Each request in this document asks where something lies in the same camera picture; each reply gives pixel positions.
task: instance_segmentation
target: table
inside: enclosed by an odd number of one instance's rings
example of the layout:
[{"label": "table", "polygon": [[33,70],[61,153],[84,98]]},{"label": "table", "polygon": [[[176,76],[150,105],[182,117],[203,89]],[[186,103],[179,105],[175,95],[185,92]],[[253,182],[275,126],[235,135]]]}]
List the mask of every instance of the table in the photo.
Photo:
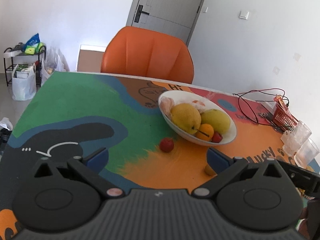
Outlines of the table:
[{"label": "table", "polygon": [[[24,175],[44,156],[63,162],[106,147],[107,161],[97,172],[126,193],[131,188],[186,188],[190,192],[211,179],[204,172],[208,147],[179,137],[161,115],[157,98],[167,90],[208,94],[204,88],[156,79],[55,72],[23,113],[0,162],[0,237],[17,232],[12,199]],[[246,119],[237,97],[215,91],[212,101],[232,117],[237,128],[235,140],[217,146],[218,150],[249,162],[273,157],[294,164],[281,150],[281,133]],[[247,102],[256,113],[268,112],[260,103]],[[245,103],[241,108],[253,117]],[[169,154],[158,148],[164,137],[175,141]],[[319,172],[316,163],[311,166]]]}]

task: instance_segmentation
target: orange chair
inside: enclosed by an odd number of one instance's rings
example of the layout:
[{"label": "orange chair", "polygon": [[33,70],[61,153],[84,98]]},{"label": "orange chair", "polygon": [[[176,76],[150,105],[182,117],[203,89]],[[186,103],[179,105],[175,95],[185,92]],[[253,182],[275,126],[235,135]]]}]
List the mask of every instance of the orange chair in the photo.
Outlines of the orange chair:
[{"label": "orange chair", "polygon": [[127,26],[112,39],[102,58],[101,72],[192,83],[193,63],[182,40]]}]

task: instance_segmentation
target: small orange fruit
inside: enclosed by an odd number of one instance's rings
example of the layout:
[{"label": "small orange fruit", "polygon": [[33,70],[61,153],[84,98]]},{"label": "small orange fruit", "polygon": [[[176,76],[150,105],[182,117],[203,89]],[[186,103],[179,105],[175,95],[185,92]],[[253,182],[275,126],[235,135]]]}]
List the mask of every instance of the small orange fruit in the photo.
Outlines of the small orange fruit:
[{"label": "small orange fruit", "polygon": [[198,131],[196,132],[196,137],[208,142],[212,139],[213,134],[213,127],[207,123],[203,123],[200,125]]}]

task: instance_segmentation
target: door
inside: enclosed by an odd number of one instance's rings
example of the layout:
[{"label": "door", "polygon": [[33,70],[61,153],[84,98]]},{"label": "door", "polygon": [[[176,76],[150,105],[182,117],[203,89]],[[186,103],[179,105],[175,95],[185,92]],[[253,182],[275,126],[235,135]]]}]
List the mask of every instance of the door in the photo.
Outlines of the door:
[{"label": "door", "polygon": [[132,26],[166,33],[187,42],[202,0],[139,0]]}]

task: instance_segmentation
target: clear plastic cup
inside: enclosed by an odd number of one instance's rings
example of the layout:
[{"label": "clear plastic cup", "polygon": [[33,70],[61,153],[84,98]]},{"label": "clear plastic cup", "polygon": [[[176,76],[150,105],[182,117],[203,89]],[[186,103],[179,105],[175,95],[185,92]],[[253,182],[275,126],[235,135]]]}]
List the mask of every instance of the clear plastic cup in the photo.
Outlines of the clear plastic cup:
[{"label": "clear plastic cup", "polygon": [[298,143],[295,137],[289,136],[282,149],[288,156],[293,156],[301,146],[302,144]]},{"label": "clear plastic cup", "polygon": [[299,121],[290,135],[295,138],[297,143],[300,143],[302,145],[311,134],[312,132],[310,128],[303,122]]},{"label": "clear plastic cup", "polygon": [[294,130],[287,136],[282,149],[288,156],[293,156],[312,134],[308,126],[299,121]]},{"label": "clear plastic cup", "polygon": [[306,168],[307,165],[318,155],[319,149],[316,144],[308,138],[294,156],[294,161],[299,167]]}]

